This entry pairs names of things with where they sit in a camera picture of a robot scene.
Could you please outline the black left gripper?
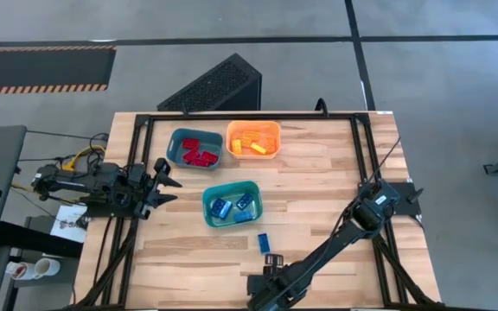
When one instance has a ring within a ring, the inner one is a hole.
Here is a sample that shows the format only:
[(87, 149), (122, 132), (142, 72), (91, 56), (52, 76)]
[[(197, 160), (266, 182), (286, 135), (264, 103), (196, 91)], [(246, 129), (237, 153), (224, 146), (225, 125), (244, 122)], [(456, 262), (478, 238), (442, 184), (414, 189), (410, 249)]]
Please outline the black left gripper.
[[(165, 187), (182, 187), (169, 174), (172, 167), (164, 158), (156, 160), (156, 183)], [(177, 197), (173, 194), (155, 194), (155, 180), (146, 172), (142, 163), (128, 164), (123, 167), (125, 173), (125, 199), (121, 216), (128, 219), (148, 219), (151, 208), (158, 208)]]

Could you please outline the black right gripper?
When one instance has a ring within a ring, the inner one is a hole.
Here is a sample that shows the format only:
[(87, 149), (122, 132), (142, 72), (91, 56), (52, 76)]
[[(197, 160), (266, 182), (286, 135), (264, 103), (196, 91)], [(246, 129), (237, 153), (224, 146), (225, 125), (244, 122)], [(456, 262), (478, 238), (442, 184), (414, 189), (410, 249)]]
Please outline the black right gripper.
[[(273, 264), (273, 255), (265, 262)], [(282, 267), (284, 257), (274, 255), (274, 265)], [(275, 274), (248, 277), (249, 311), (286, 311), (298, 304), (307, 294), (313, 276), (295, 265), (285, 266)]]

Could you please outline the teal plastic bin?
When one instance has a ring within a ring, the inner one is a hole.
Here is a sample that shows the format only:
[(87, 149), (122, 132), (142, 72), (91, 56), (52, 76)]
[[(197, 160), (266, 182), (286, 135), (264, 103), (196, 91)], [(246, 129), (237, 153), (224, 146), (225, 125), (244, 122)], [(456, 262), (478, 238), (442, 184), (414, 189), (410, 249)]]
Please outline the teal plastic bin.
[[(243, 194), (246, 193), (252, 194), (254, 201), (244, 210), (240, 210), (238, 207), (236, 207), (236, 202)], [(210, 213), (211, 205), (218, 198), (231, 201), (233, 204), (229, 214), (225, 219), (215, 218)], [(202, 195), (202, 210), (205, 222), (207, 223), (208, 226), (212, 228), (226, 228), (230, 226), (241, 225), (256, 221), (262, 216), (264, 212), (264, 207), (263, 207), (263, 201), (261, 198), (260, 189), (256, 182), (237, 181), (206, 189)], [(252, 221), (236, 223), (233, 219), (233, 215), (235, 213), (243, 211), (251, 211), (254, 216), (254, 219)]]

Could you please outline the slate blue plastic bin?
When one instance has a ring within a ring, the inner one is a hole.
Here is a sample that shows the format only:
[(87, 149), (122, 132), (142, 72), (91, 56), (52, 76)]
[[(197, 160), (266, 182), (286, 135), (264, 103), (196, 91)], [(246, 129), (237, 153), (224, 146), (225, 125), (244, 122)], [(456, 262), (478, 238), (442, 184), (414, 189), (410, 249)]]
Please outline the slate blue plastic bin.
[(182, 147), (182, 140), (184, 138), (194, 138), (200, 141), (200, 147), (198, 149), (200, 156), (198, 158), (201, 159), (201, 153), (203, 151), (208, 151), (218, 155), (221, 159), (222, 144), (223, 144), (222, 135), (210, 131), (181, 128), (175, 130), (170, 137), (169, 146), (167, 148), (167, 157), (171, 162), (173, 162), (177, 166), (184, 168), (199, 168), (199, 169), (213, 170), (219, 167), (220, 159), (216, 163), (210, 164), (206, 168), (196, 167), (191, 164), (185, 163), (182, 159), (182, 156), (188, 151), (190, 151), (190, 149), (184, 149)]

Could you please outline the orange plastic bin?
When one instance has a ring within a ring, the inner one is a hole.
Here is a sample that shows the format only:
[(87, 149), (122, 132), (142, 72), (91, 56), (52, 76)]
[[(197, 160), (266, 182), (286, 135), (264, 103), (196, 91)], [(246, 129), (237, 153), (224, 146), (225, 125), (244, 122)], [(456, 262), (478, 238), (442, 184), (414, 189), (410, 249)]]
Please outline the orange plastic bin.
[[(265, 148), (265, 139), (267, 137), (274, 137), (276, 139), (277, 151), (273, 154), (265, 153), (264, 155), (262, 155), (251, 148), (242, 148), (242, 153), (240, 155), (235, 155), (232, 152), (231, 141), (234, 139), (240, 139), (242, 137), (242, 132), (246, 130), (257, 131), (260, 134), (260, 139), (258, 141), (252, 141), (252, 142), (264, 148)], [(227, 126), (226, 138), (227, 138), (226, 148), (228, 152), (231, 155), (233, 155), (235, 158), (251, 159), (251, 160), (268, 160), (274, 158), (280, 150), (280, 143), (281, 143), (280, 125), (279, 123), (276, 123), (274, 121), (235, 120), (232, 121)]]

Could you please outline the white paper sheet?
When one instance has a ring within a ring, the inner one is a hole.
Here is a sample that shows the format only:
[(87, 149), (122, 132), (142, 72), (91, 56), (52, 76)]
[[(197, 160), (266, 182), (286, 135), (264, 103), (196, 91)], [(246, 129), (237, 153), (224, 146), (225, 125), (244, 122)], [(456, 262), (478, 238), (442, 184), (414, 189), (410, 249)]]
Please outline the white paper sheet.
[(80, 227), (76, 221), (84, 215), (85, 211), (85, 206), (61, 205), (51, 228), (50, 235), (83, 243), (86, 238), (86, 229)]

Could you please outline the black mesh computer case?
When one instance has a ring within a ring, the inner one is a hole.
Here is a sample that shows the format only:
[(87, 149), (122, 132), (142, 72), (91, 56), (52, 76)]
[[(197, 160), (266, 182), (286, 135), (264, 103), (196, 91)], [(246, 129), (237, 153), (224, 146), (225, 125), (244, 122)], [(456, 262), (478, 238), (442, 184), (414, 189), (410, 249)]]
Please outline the black mesh computer case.
[(157, 105), (158, 111), (260, 111), (262, 74), (232, 54)]

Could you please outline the white mug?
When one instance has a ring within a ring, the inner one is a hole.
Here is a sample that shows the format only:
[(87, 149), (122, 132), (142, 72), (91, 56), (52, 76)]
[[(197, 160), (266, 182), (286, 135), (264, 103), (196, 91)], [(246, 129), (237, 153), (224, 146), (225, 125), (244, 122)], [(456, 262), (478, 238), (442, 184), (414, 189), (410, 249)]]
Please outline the white mug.
[(8, 262), (5, 273), (13, 280), (28, 281), (35, 278), (35, 265), (26, 262)]
[(40, 279), (44, 276), (55, 276), (61, 269), (61, 263), (51, 258), (41, 258), (34, 266), (34, 279)]

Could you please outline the black hazard striped floor mat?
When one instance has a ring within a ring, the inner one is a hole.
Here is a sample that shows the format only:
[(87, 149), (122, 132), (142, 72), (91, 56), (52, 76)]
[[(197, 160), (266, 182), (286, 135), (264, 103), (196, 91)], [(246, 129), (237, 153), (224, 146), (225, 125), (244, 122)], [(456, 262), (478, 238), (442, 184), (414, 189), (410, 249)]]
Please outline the black hazard striped floor mat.
[(0, 94), (101, 92), (115, 46), (0, 48)]

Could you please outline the black aluminium table frame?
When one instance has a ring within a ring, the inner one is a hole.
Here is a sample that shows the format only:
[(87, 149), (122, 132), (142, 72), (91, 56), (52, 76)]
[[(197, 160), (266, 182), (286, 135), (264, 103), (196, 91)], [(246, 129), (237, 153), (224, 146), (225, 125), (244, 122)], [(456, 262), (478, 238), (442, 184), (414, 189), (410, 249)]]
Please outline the black aluminium table frame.
[[(133, 251), (126, 308), (246, 309), (246, 280), (262, 272), (258, 234), (268, 235), (271, 250), (291, 263), (306, 257), (331, 232), (361, 182), (349, 120), (325, 118), (317, 111), (216, 112), (220, 119), (157, 120), (147, 161), (142, 156), (147, 129), (140, 129), (133, 154), (153, 172), (157, 158), (166, 157), (169, 139), (179, 128), (217, 132), (229, 145), (227, 126), (233, 120), (273, 116), (281, 128), (280, 149), (267, 160), (238, 159), (227, 147), (212, 171), (181, 168), (171, 177), (183, 187), (163, 187), (178, 200), (154, 210), (141, 221)], [(255, 222), (215, 229), (202, 215), (202, 195), (209, 188), (236, 181), (254, 181), (264, 213)], [(440, 295), (423, 230), (407, 217), (394, 216), (399, 258), (423, 291)], [(309, 293), (295, 308), (366, 308), (383, 305), (373, 245), (350, 245), (315, 275)]]

